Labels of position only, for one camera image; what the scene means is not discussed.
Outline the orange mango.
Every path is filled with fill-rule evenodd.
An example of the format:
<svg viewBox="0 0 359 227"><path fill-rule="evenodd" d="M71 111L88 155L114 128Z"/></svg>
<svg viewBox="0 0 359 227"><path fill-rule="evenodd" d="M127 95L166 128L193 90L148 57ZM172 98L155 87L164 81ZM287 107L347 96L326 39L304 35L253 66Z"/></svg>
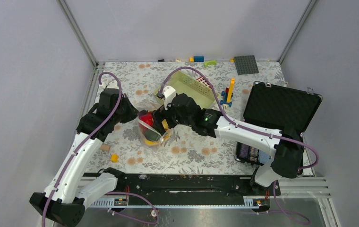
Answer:
<svg viewBox="0 0 359 227"><path fill-rule="evenodd" d="M160 145L161 145L161 142L160 142L160 141L145 140L145 144L146 144L147 146L150 146L150 147L156 147L156 146L160 146Z"/></svg>

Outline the clear dotted zip top bag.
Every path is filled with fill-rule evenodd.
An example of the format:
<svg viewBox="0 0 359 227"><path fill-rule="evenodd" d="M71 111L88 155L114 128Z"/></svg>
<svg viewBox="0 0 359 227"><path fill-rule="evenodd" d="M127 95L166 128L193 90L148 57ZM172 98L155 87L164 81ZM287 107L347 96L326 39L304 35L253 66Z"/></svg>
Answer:
<svg viewBox="0 0 359 227"><path fill-rule="evenodd" d="M139 102L135 108L139 111L137 117L138 133L141 142L149 147L157 149L164 142L167 142L172 135L173 129L168 129L168 125L163 121L164 133L160 133L153 127L152 111L158 109L161 105L151 101Z"/></svg>

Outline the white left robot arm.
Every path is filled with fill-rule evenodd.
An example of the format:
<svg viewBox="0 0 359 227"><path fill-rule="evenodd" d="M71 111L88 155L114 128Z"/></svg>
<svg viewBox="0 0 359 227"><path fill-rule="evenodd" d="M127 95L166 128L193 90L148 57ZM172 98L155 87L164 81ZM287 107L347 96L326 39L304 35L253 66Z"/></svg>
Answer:
<svg viewBox="0 0 359 227"><path fill-rule="evenodd" d="M73 144L63 164L43 192L35 192L30 204L42 215L65 227L75 227L85 210L109 191L121 194L126 182L118 170L104 170L84 189L79 183L86 167L118 123L134 120L138 110L117 88L106 88L76 128Z"/></svg>

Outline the dark green avocado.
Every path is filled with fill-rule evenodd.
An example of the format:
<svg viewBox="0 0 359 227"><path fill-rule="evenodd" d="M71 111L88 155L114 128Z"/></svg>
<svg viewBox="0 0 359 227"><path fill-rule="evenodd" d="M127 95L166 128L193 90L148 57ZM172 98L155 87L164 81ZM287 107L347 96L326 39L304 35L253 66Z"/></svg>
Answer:
<svg viewBox="0 0 359 227"><path fill-rule="evenodd" d="M147 140L157 142L160 140L161 135L158 132L152 130L146 130L144 136Z"/></svg>

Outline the red apple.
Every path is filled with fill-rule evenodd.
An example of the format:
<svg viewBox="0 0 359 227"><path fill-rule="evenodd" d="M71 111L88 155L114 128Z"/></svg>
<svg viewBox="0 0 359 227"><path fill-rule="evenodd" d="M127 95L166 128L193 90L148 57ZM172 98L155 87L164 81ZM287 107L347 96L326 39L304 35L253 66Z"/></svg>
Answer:
<svg viewBox="0 0 359 227"><path fill-rule="evenodd" d="M154 120L151 112L147 112L146 114L140 116L140 120L151 127L153 126Z"/></svg>

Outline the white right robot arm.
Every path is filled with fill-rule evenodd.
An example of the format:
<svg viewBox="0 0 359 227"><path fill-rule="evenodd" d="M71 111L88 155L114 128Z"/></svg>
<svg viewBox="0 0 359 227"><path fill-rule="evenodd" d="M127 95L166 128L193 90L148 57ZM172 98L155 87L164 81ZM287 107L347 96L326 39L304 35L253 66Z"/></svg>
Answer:
<svg viewBox="0 0 359 227"><path fill-rule="evenodd" d="M185 125L198 135L251 145L269 154L269 161L255 171L250 182L254 194L263 194L280 178L293 179L298 175L303 158L302 143L286 137L281 130L236 121L222 111L202 109L186 94L177 95L170 103L152 111L152 118L153 128L158 132Z"/></svg>

